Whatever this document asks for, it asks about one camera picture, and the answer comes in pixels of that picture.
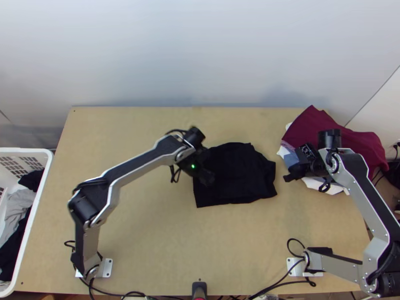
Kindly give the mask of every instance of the white wall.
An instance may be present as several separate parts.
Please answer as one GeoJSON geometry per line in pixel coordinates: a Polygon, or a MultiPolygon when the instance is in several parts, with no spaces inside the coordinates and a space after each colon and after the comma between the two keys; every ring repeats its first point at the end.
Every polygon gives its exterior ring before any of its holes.
{"type": "Polygon", "coordinates": [[[3,0],[0,110],[44,129],[49,147],[72,105],[314,104],[345,124],[400,64],[399,10],[398,0],[3,0]]]}
{"type": "Polygon", "coordinates": [[[400,68],[346,127],[375,132],[385,148],[386,157],[393,159],[396,156],[393,144],[400,142],[400,68]]]}

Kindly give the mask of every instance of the red garment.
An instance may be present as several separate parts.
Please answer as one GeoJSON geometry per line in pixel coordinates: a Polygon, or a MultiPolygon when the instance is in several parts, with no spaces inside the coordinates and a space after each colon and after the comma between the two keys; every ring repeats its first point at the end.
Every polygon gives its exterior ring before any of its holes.
{"type": "Polygon", "coordinates": [[[303,111],[290,125],[282,140],[294,148],[305,143],[312,143],[318,148],[318,132],[328,129],[341,130],[341,145],[361,154],[369,168],[369,179],[372,179],[376,167],[389,170],[385,150],[381,140],[373,132],[356,132],[338,125],[324,110],[313,105],[303,111]]]}

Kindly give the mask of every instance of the white laundry basket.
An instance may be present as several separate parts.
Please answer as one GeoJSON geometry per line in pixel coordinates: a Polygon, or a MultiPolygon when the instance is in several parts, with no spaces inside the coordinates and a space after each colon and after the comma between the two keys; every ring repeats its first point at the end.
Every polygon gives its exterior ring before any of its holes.
{"type": "Polygon", "coordinates": [[[52,160],[53,153],[47,149],[0,147],[0,236],[5,228],[4,217],[7,207],[6,194],[14,193],[20,189],[26,189],[25,186],[18,184],[18,180],[20,180],[23,175],[32,171],[44,169],[36,197],[30,210],[30,215],[26,224],[25,233],[22,238],[21,247],[19,248],[12,280],[6,284],[0,285],[0,298],[11,294],[16,285],[25,247],[28,242],[29,234],[31,232],[32,224],[35,219],[36,211],[38,209],[39,201],[41,199],[43,187],[45,185],[52,160]]]}

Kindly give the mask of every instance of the tabletop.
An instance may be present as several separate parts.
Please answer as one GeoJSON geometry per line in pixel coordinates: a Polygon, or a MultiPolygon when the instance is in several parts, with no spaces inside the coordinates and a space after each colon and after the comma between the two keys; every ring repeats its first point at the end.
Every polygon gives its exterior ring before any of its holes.
{"type": "MultiPolygon", "coordinates": [[[[80,182],[151,149],[170,129],[198,127],[203,145],[251,143],[276,162],[277,196],[249,204],[196,208],[192,179],[170,183],[159,167],[121,189],[119,206],[101,227],[98,250],[113,259],[110,278],[94,285],[124,294],[190,295],[192,282],[210,295],[251,295],[285,274],[289,238],[306,247],[331,247],[362,260],[369,242],[351,197],[284,182],[277,156],[285,125],[301,108],[74,107],[69,112],[33,222],[23,257],[18,291],[87,294],[70,262],[64,241],[74,239],[67,209],[80,182]]],[[[324,274],[308,284],[282,286],[275,293],[359,290],[358,285],[324,274]]]]}

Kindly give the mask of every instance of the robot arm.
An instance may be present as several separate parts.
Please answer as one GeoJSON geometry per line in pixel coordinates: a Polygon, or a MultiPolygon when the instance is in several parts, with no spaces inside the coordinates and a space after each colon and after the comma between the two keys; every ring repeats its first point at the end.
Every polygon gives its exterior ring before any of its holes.
{"type": "Polygon", "coordinates": [[[364,158],[351,149],[341,148],[340,131],[322,131],[322,147],[315,151],[312,146],[307,148],[305,157],[309,159],[308,167],[289,168],[292,176],[285,180],[297,179],[301,176],[325,177],[325,183],[320,192],[329,188],[330,182],[336,182],[345,187],[352,196],[365,222],[373,235],[372,240],[363,252],[362,261],[333,253],[327,247],[309,247],[304,251],[305,261],[299,264],[293,272],[313,274],[329,272],[343,279],[359,284],[362,291],[380,298],[400,295],[400,225],[392,214],[381,195],[368,179],[368,166],[364,158]]]}
{"type": "Polygon", "coordinates": [[[207,149],[205,136],[198,128],[184,131],[183,136],[166,134],[154,147],[118,164],[101,176],[80,183],[68,202],[75,222],[75,251],[71,261],[86,281],[99,272],[103,258],[98,253],[100,227],[117,207],[120,188],[159,166],[177,164],[192,177],[206,185],[214,181],[211,172],[202,167],[207,149]]]}

